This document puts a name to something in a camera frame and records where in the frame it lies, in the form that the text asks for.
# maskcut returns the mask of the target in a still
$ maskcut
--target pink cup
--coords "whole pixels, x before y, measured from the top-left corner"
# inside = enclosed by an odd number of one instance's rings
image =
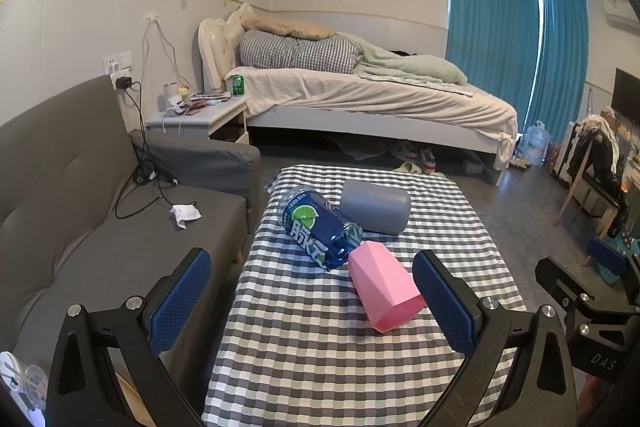
[[[363,241],[349,254],[347,268],[371,325],[380,333],[406,324],[424,308],[413,277],[382,243]]]

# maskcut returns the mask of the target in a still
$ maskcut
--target water jug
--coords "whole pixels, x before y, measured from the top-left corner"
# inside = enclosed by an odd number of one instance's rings
[[[545,158],[546,146],[549,145],[549,133],[545,130],[545,124],[540,120],[527,129],[524,138],[522,154],[531,162],[531,165],[542,165]]]

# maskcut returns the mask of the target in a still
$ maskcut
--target air conditioner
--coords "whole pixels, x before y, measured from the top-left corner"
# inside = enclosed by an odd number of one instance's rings
[[[612,26],[620,29],[640,32],[638,17],[627,0],[604,0],[604,11],[607,14],[607,21]]]

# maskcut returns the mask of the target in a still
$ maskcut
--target blue gripper pad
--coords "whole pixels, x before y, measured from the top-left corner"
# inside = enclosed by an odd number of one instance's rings
[[[413,273],[415,285],[449,346],[468,357],[482,326],[478,297],[462,279],[453,277],[431,250],[415,255]]]
[[[149,333],[148,344],[158,356],[171,349],[178,339],[182,328],[191,315],[209,283],[211,276],[211,258],[205,250],[191,250],[184,261],[193,260],[184,266],[180,263],[174,273],[158,282],[160,287],[151,290],[154,297],[147,305],[150,313],[143,315],[143,322]]]
[[[585,251],[613,275],[620,276],[626,272],[626,257],[605,241],[591,237],[587,241]]]

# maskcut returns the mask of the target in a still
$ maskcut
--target curtain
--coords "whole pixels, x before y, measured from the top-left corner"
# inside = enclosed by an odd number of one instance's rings
[[[513,105],[524,127],[536,74],[538,0],[450,0],[446,59]]]
[[[544,0],[540,64],[527,125],[545,123],[551,140],[562,141],[576,117],[589,57],[587,0]]]

